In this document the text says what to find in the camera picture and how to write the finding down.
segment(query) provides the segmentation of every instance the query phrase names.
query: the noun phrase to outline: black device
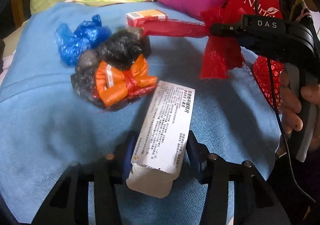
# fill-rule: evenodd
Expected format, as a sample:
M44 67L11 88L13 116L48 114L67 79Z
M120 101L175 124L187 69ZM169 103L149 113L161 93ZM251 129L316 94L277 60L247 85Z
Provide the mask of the black device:
M320 0L313 1L317 7L320 7ZM7 0L0 0L0 11L2 11L6 2ZM297 92L299 92L305 84L317 82L317 79L320 77L319 40L316 37L312 20L308 17L297 24L274 18L267 19L262 16L244 15L241 22L236 25L213 25L211 27L211 33L236 37L240 45L253 50L258 55L285 64L288 63L288 65L294 65L289 76L296 75L299 77L298 83L293 80L291 82L292 86L294 86L294 88L291 88L297 90ZM304 123L304 130L301 133L297 132L293 135L297 137L296 139L291 137L292 144L290 145L291 152L300 160L303 160L308 149L309 140L311 139L310 134L312 134L311 131L313 130L316 116L316 107L314 105L302 101L302 108L303 110L301 111L300 117ZM209 185L201 224L225 223L225 214L228 207L226 205L226 197L228 197L226 183L230 180L236 183L235 225L251 224L249 223L250 220L254 221L257 213L259 213L259 215L265 215L266 218L270 219L267 213L262 214L259 210L264 209L265 211L265 208L272 206L279 210L280 220L283 221L281 224L287 224L288 220L285 217L282 207L276 200L274 193L270 190L252 163L244 162L242 165L237 165L225 162L219 156L210 154L207 149L205 149L205 145L199 144L194 136L190 136L189 139L187 152L190 156L193 155L194 159L191 161L191 164L197 170L200 183L208 183ZM81 187L86 188L86 184L89 181L95 181L97 183L97 190L100 190L103 195L103 197L97 197L96 203L102 205L97 207L102 210L98 211L99 217L96 219L97 224L108 224L108 222L109 224L121 224L114 193L114 184L123 182L123 177L125 177L124 174L126 174L127 169L119 169L119 165L115 163L116 162L101 160L95 165L85 167L77 165L67 169L40 208L33 224L87 224L87 216L81 212L75 212L75 206L78 204L77 209L84 210L85 204L83 201L86 201L86 197L79 192ZM77 181L83 181L82 185L79 182L78 191ZM66 187L68 188L67 198L65 197L65 193L63 193ZM222 200L223 204L221 206L219 206L217 202L214 202L213 195L215 194ZM76 199L82 201L82 204L79 204L79 202L76 203ZM58 213L54 208L58 208L57 205L61 204L63 200L65 204L60 205L60 207L65 206L65 212L61 210L60 213ZM52 213L50 213L49 215L48 208L51 208L55 214L52 215ZM304 223L310 225L319 224L319 220L314 216L316 210L311 213L312 215L307 216ZM66 219L62 220L60 219L62 216L58 217L58 215L65 215ZM217 223L215 223L214 215L217 215ZM0 221L1 224L4 225L19 224L10 213L2 197L0 197ZM253 224L265 223L255 221Z

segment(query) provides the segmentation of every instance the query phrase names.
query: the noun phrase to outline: red sequined fabric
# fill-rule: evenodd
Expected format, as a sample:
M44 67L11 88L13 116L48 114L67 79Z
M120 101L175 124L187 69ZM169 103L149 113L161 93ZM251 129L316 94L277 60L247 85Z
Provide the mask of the red sequined fabric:
M284 65L277 61L271 60L271 69L272 69L272 75L273 75L273 83L275 87L276 102L277 102L278 112L280 114L280 105L281 105L280 73L284 70ZM253 74L266 100L269 102L270 106L273 107L273 99L272 99L267 58L262 56L259 56L257 58L257 60L253 65Z

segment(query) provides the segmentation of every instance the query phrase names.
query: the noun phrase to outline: leaf logo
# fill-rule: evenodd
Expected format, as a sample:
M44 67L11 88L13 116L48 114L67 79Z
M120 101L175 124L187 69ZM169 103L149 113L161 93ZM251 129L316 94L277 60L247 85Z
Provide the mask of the leaf logo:
M276 12L279 12L279 10L276 9L276 8L274 8L274 7L269 7L268 10L267 10L267 12L268 12L269 14L275 14Z

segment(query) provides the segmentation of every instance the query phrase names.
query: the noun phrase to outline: fingernail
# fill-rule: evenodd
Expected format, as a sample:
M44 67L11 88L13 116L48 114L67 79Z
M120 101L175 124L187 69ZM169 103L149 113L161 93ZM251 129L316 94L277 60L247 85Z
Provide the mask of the fingernail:
M301 95L303 97L311 97L312 96L312 90L308 87L302 87L301 88Z

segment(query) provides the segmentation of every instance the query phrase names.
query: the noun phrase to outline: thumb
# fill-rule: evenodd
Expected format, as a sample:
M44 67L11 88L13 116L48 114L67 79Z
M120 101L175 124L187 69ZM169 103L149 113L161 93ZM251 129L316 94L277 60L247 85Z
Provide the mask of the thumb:
M301 95L308 102L320 105L320 85L302 87Z

